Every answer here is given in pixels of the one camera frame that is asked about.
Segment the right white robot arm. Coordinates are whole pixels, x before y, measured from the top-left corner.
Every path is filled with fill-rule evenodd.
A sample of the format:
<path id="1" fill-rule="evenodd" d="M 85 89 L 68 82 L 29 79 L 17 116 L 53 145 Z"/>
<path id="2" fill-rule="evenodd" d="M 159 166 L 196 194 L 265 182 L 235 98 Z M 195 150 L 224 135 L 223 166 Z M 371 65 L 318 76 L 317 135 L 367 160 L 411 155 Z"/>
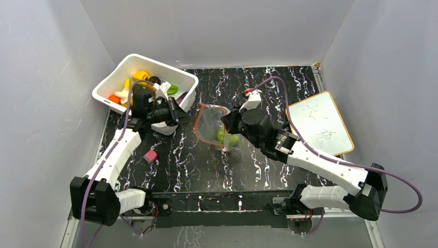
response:
<path id="1" fill-rule="evenodd" d="M 378 220 L 388 191 L 381 165 L 357 168 L 330 154 L 314 154 L 298 136 L 273 125 L 260 109 L 243 112 L 235 109 L 221 117 L 221 121 L 228 133 L 245 137 L 267 158 L 300 167 L 334 183 L 331 187 L 298 185 L 290 197 L 294 212 L 338 208 L 369 221 Z"/>

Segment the purple toy eggplant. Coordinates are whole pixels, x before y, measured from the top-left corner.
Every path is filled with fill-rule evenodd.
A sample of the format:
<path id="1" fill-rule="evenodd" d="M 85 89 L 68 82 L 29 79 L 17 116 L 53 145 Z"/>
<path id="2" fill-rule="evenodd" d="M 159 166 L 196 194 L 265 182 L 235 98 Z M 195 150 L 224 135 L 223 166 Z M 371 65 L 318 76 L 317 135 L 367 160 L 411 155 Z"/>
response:
<path id="1" fill-rule="evenodd" d="M 178 103 L 178 105 L 181 104 L 181 102 L 184 100 L 184 98 L 186 97 L 187 92 L 184 92 L 182 95 L 180 95 L 177 99 L 176 102 Z"/>

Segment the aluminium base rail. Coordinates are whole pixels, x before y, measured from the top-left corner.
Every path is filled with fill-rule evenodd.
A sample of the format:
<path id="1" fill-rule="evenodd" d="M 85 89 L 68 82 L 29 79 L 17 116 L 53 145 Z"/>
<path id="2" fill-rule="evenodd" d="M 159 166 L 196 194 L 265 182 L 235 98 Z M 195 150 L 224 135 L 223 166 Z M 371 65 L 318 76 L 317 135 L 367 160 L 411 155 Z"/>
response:
<path id="1" fill-rule="evenodd" d="M 287 191 L 154 193 L 158 212 L 111 227 L 70 219 L 62 247 L 382 247 L 375 223 L 350 211 L 284 212 Z"/>

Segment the clear orange-zip bag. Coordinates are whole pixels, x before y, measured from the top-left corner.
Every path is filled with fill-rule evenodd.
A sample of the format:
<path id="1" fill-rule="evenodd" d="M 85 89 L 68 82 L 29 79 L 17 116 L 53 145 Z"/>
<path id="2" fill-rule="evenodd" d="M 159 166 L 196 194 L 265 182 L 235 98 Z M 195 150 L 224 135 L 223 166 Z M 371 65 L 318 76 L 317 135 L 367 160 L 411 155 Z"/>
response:
<path id="1" fill-rule="evenodd" d="M 194 125 L 194 133 L 196 137 L 201 142 L 211 145 L 216 150 L 221 150 L 223 152 L 228 152 L 238 148 L 239 145 L 237 147 L 228 147 L 227 141 L 224 141 L 224 144 L 222 145 L 216 138 L 218 130 L 221 128 L 225 129 L 221 118 L 229 113 L 230 110 L 224 106 L 202 103 Z"/>

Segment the pink eraser block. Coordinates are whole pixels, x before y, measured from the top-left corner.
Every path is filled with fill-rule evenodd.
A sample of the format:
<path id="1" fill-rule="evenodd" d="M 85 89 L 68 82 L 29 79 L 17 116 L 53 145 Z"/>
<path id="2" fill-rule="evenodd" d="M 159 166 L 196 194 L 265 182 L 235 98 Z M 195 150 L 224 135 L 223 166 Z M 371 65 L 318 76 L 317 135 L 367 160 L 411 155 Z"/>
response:
<path id="1" fill-rule="evenodd" d="M 157 153 L 154 150 L 149 150 L 143 155 L 143 159 L 148 163 L 153 163 L 157 159 Z"/>

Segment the dark brown toy fruit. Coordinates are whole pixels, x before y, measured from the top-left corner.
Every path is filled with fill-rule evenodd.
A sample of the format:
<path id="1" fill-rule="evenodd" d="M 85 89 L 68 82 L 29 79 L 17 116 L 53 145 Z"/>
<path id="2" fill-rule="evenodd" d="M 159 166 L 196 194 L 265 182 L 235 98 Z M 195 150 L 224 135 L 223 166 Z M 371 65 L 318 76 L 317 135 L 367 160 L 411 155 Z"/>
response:
<path id="1" fill-rule="evenodd" d="M 150 81 L 152 84 L 158 84 L 158 85 L 161 84 L 161 80 L 160 80 L 160 78 L 157 77 L 157 76 L 151 76 L 151 77 L 149 78 L 149 81 Z"/>

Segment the black marble table mat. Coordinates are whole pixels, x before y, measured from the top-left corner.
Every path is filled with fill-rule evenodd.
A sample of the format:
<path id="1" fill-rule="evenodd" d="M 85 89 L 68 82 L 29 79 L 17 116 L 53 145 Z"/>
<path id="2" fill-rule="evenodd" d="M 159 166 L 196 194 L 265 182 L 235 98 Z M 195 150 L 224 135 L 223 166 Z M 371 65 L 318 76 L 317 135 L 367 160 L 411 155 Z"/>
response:
<path id="1" fill-rule="evenodd" d="M 289 103 L 320 91 L 311 66 L 192 69 L 199 83 L 190 115 L 196 118 L 202 103 L 233 107 L 242 102 L 242 91 L 278 76 L 286 84 Z M 148 163 L 149 150 L 157 159 Z M 332 182 L 299 167 L 265 157 L 247 140 L 223 153 L 200 142 L 194 123 L 179 126 L 170 135 L 149 132 L 120 173 L 116 191 L 138 186 L 154 192 L 218 192 L 244 190 L 293 190 L 298 184 L 331 186 Z"/>

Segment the green toy starfruit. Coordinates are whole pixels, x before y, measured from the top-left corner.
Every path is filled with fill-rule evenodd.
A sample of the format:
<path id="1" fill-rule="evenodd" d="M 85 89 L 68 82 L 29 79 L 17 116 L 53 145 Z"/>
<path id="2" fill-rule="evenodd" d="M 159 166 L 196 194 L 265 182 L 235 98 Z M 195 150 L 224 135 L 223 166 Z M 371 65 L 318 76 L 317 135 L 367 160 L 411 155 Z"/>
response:
<path id="1" fill-rule="evenodd" d="M 168 95 L 174 95 L 178 92 L 178 87 L 174 84 L 171 84 L 169 89 L 167 90 Z"/>

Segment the yellow toy bell pepper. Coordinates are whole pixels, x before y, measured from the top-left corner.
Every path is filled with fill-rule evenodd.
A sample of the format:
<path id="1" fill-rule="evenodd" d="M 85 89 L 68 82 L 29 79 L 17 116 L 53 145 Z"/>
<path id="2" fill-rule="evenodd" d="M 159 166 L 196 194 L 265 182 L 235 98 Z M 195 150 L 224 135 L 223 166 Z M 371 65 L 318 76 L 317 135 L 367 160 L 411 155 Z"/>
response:
<path id="1" fill-rule="evenodd" d="M 136 85 L 140 85 L 142 87 L 153 86 L 153 84 L 149 83 L 149 78 L 149 73 L 144 70 L 138 71 L 132 75 L 133 82 L 140 81 L 136 83 Z"/>

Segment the orange toy carrot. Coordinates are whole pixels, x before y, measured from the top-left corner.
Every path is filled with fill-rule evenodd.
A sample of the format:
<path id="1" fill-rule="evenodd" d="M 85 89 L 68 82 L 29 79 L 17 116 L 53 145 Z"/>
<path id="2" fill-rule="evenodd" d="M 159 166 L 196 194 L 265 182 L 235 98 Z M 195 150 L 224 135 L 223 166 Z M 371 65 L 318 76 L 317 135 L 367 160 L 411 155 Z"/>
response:
<path id="1" fill-rule="evenodd" d="M 116 104 L 121 104 L 121 99 L 116 95 L 110 95 L 108 99 Z"/>

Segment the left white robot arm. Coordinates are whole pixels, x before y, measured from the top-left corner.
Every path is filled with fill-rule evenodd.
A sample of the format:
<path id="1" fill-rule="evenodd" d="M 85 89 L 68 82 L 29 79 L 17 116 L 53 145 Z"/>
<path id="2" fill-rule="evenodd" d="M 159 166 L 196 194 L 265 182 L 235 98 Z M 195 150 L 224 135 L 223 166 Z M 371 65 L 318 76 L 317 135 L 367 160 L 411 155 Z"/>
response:
<path id="1" fill-rule="evenodd" d="M 70 182 L 72 215 L 80 221 L 113 225 L 125 212 L 142 215 L 154 209 L 151 191 L 142 187 L 115 190 L 116 181 L 132 152 L 156 123 L 174 127 L 190 122 L 190 115 L 174 97 L 156 97 L 145 90 L 133 94 L 133 106 L 122 115 L 114 137 L 95 165 Z"/>

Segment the white toy mushroom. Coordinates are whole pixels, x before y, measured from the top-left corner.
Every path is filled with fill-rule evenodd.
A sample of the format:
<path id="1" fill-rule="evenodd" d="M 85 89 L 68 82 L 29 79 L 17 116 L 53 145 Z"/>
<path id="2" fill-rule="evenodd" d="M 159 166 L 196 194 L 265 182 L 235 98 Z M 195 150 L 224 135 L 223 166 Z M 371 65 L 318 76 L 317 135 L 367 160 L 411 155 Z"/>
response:
<path id="1" fill-rule="evenodd" d="M 114 95 L 120 99 L 120 104 L 126 104 L 129 101 L 128 98 L 131 96 L 131 93 L 129 89 L 124 88 L 122 91 L 116 91 Z"/>

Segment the green toy cabbage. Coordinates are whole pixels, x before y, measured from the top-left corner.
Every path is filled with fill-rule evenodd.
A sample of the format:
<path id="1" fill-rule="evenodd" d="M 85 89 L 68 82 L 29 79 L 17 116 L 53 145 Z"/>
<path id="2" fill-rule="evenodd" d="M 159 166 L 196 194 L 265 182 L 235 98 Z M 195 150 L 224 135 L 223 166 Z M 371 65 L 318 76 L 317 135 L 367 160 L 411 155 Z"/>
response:
<path id="1" fill-rule="evenodd" d="M 226 133 L 224 128 L 218 130 L 216 138 L 222 145 L 227 141 L 228 147 L 237 147 L 240 143 L 240 135 Z"/>

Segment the small whiteboard wooden frame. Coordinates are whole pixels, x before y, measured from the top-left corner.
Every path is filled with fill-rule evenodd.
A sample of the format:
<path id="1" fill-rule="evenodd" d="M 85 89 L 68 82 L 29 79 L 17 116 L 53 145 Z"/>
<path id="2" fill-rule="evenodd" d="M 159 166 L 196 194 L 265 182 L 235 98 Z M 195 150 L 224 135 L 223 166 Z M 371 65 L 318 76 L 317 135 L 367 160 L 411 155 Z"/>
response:
<path id="1" fill-rule="evenodd" d="M 353 140 L 330 91 L 289 105 L 292 132 L 312 147 L 339 156 L 354 150 Z"/>

